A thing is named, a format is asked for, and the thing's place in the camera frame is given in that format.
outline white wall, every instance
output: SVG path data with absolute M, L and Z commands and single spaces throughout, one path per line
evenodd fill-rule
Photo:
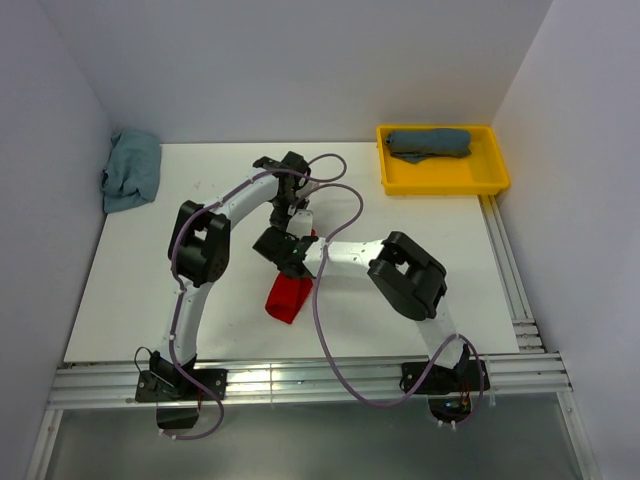
M 103 224 L 110 126 L 35 0 L 0 6 L 0 477 L 21 478 Z
M 165 142 L 491 123 L 551 0 L 41 0 L 117 125 Z
M 606 478 L 637 478 L 640 3 L 555 0 L 495 120 L 501 198 L 545 341 Z

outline blue towel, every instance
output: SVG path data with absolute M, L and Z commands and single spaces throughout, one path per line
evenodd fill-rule
M 432 157 L 462 158 L 471 155 L 471 134 L 456 128 L 394 130 L 387 135 L 385 143 L 392 157 L 409 163 Z
M 160 185 L 160 142 L 153 135 L 125 129 L 111 137 L 111 155 L 102 172 L 105 213 L 153 202 Z

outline metal frame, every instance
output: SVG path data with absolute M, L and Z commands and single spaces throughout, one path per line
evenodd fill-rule
M 494 197 L 479 197 L 496 258 L 520 354 L 487 355 L 491 396 L 557 393 L 584 478 L 600 474 L 586 431 L 576 412 L 572 387 L 562 358 L 547 353 L 527 300 Z M 342 359 L 345 376 L 372 399 L 399 395 L 400 365 L 424 357 Z M 199 362 L 196 368 L 229 370 L 225 404 L 304 403 L 353 400 L 325 361 Z M 64 410 L 99 408 L 155 408 L 133 400 L 138 372 L 132 363 L 69 365 L 56 373 L 47 411 L 36 444 L 28 479 L 43 478 Z M 166 405 L 190 406 L 194 402 Z
M 62 414 L 62 410 L 45 410 L 36 445 L 31 454 L 27 475 L 25 476 L 27 480 L 44 480 L 46 477 L 49 460 L 51 460 L 60 422 L 62 421 Z

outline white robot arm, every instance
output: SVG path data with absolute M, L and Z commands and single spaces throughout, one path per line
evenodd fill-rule
M 230 197 L 220 197 L 226 201 L 193 221 L 179 244 L 178 233 L 194 213 L 204 208 L 204 204 L 187 201 L 178 213 L 169 258 L 177 248 L 177 273 L 186 292 L 178 312 L 177 328 L 172 333 L 172 318 L 161 345 L 149 361 L 149 370 L 164 384 L 165 393 L 176 398 L 184 394 L 188 382 L 175 369 L 169 341 L 173 342 L 175 360 L 180 367 L 186 371 L 193 369 L 198 327 L 207 295 L 227 267 L 231 230 L 248 213 L 265 202 L 274 207 L 271 226 L 254 245 L 258 253 L 289 277 L 315 278 L 318 273 L 325 239 L 313 235 L 297 236 L 287 228 L 291 219 L 308 205 L 304 195 L 308 182 L 301 179 L 301 174 L 309 175 L 309 165 L 293 152 L 280 162 L 263 157 L 254 163 L 249 178 L 254 179 L 265 170 L 274 170 L 274 174 L 262 176 Z M 386 239 L 367 242 L 331 242 L 327 251 L 325 275 L 368 276 L 398 313 L 425 324 L 430 322 L 423 320 L 436 318 L 436 307 L 447 289 L 446 270 L 404 233 L 391 232 Z M 404 264 L 407 268 L 402 272 L 398 267 Z M 450 330 L 454 327 L 448 321 L 447 329 Z M 443 332 L 428 343 L 437 342 L 437 345 L 445 333 L 454 332 Z M 460 350 L 455 352 L 456 359 L 460 358 L 459 353 Z

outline yellow tray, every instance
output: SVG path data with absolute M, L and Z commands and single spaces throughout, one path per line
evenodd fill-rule
M 411 164 L 391 157 L 384 143 L 392 130 L 456 128 L 471 133 L 471 155 L 434 157 Z M 387 195 L 495 195 L 509 187 L 498 143 L 483 125 L 380 125 L 377 129 L 382 184 Z

